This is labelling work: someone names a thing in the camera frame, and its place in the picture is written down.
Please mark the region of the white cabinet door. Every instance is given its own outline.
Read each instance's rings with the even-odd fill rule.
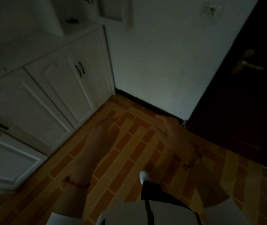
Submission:
[[[67,46],[25,68],[55,105],[78,128],[96,110],[83,79],[81,66]]]
[[[71,47],[80,62],[78,65],[84,68],[83,78],[98,108],[113,94],[100,31],[73,41]]]
[[[0,129],[46,155],[74,131],[23,69],[0,78]]]
[[[17,189],[46,159],[0,131],[0,190]]]

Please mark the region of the sleeve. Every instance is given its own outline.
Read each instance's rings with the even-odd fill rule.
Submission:
[[[249,225],[243,212],[230,197],[224,202],[204,209],[211,225]]]
[[[82,219],[59,215],[53,212],[46,225],[82,225]]]

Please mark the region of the hand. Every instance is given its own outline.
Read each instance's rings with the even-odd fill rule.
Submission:
[[[168,149],[173,150],[176,154],[185,157],[189,161],[194,154],[194,149],[188,142],[187,130],[175,118],[163,115],[155,115],[155,117],[162,121],[167,129],[165,134],[159,127],[152,127],[162,143]]]
[[[110,151],[116,141],[120,129],[115,127],[109,132],[110,126],[117,118],[104,118],[99,121],[88,135],[82,150],[81,157],[77,160],[73,171],[72,180],[76,183],[90,180],[99,161]]]

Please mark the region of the brick pattern floor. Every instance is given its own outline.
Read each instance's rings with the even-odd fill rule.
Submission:
[[[109,154],[99,163],[91,180],[83,213],[84,224],[95,224],[107,207],[140,200],[140,170],[153,182],[203,212],[202,202],[184,158],[164,148],[151,128],[162,124],[154,112],[120,96],[112,96],[80,127],[49,160],[34,173],[14,196],[0,196],[0,224],[46,224],[55,202],[64,190],[61,181],[71,173],[86,136],[103,117],[117,117],[120,135]],[[193,147],[200,149],[214,177],[231,195],[252,225],[267,224],[267,168],[219,147],[189,132]]]

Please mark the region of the foot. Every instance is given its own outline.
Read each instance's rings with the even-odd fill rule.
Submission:
[[[150,181],[150,178],[145,170],[142,170],[140,172],[140,182],[143,185],[144,181]]]

